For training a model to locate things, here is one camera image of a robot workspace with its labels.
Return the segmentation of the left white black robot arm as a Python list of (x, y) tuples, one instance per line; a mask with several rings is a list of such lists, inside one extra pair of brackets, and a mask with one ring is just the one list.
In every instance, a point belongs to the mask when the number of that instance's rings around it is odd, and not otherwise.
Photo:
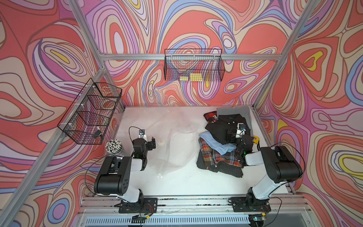
[(132, 145), (134, 151), (131, 156), (108, 156), (104, 159), (94, 183), (96, 195), (116, 196), (132, 204), (144, 202), (142, 190), (130, 185), (130, 174), (146, 169), (147, 154), (156, 148), (156, 140), (152, 137), (151, 141), (147, 141), (139, 137), (132, 141)]

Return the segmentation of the light blue shirt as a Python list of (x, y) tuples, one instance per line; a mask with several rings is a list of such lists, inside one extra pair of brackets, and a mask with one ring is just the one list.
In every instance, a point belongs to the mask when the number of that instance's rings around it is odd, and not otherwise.
[(204, 132), (199, 135), (213, 150), (216, 150), (220, 155), (225, 155), (236, 150), (235, 144), (221, 144), (216, 141), (210, 132)]

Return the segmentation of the black button shirt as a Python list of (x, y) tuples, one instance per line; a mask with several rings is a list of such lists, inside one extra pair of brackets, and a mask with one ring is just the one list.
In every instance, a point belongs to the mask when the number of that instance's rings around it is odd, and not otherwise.
[(236, 134), (238, 123), (244, 123), (246, 125), (245, 135), (250, 135), (250, 129), (246, 119), (240, 114), (220, 115), (215, 123), (208, 123), (205, 129), (212, 134), (216, 141), (224, 145), (228, 143), (226, 141), (226, 136), (228, 134)]

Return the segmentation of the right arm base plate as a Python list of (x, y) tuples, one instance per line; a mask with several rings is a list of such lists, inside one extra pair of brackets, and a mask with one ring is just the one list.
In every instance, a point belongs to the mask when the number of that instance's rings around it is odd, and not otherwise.
[(234, 212), (269, 213), (271, 211), (269, 200), (258, 200), (250, 196), (232, 197), (228, 199), (228, 203), (232, 205)]

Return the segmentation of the red black buffalo plaid shirt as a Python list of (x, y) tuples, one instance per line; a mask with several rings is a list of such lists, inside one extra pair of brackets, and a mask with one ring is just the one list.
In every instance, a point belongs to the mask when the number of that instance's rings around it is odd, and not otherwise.
[(213, 124), (218, 120), (217, 111), (205, 113), (203, 116), (209, 124)]

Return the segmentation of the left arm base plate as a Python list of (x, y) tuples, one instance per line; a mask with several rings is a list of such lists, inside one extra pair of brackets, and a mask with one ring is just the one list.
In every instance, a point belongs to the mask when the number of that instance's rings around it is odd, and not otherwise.
[(157, 212), (158, 198), (139, 199), (135, 203), (121, 201), (115, 207), (119, 208), (120, 214), (141, 213), (154, 214)]

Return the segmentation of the clear plastic vacuum bag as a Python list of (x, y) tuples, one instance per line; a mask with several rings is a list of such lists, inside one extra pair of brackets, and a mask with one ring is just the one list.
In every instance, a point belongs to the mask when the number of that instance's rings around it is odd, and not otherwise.
[[(158, 179), (185, 167), (199, 151), (198, 137), (203, 121), (190, 107), (129, 107), (123, 114), (117, 139), (132, 152), (129, 138), (137, 138), (145, 129), (148, 141), (156, 140), (156, 148), (147, 155), (146, 170)], [(157, 141), (165, 140), (159, 146)]]

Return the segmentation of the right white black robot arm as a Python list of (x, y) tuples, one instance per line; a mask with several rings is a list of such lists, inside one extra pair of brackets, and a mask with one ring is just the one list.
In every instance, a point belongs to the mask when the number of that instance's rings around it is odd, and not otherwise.
[(259, 147), (254, 152), (254, 138), (250, 135), (236, 135), (232, 141), (236, 144), (236, 158), (243, 167), (265, 166), (264, 177), (248, 190), (247, 199), (251, 203), (268, 201), (279, 187), (303, 175), (303, 168), (285, 146)]

